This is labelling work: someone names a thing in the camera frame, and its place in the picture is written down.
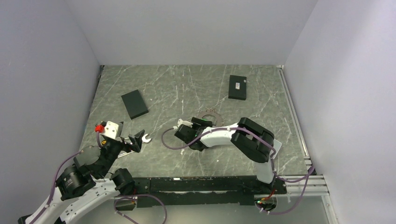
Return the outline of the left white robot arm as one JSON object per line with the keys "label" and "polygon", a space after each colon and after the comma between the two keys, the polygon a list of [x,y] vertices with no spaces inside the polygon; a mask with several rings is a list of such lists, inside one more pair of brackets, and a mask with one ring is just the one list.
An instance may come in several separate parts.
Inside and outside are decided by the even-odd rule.
{"label": "left white robot arm", "polygon": [[114,196],[136,192],[135,180],[126,168],[105,176],[121,152],[141,151],[145,130],[127,138],[118,132],[97,131],[97,146],[87,146],[71,156],[73,163],[57,171],[50,194],[33,214],[22,216],[19,224],[72,224]]}

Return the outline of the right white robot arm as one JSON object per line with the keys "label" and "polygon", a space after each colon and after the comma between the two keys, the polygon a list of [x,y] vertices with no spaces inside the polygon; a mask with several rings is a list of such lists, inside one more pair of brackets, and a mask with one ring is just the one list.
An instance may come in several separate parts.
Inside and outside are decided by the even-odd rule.
{"label": "right white robot arm", "polygon": [[193,150],[234,145],[255,162],[259,191],[268,194],[275,188],[271,159],[276,157],[282,144],[271,131],[251,119],[243,117],[229,126],[215,126],[212,121],[193,117],[191,121],[179,119],[173,129],[174,136]]}

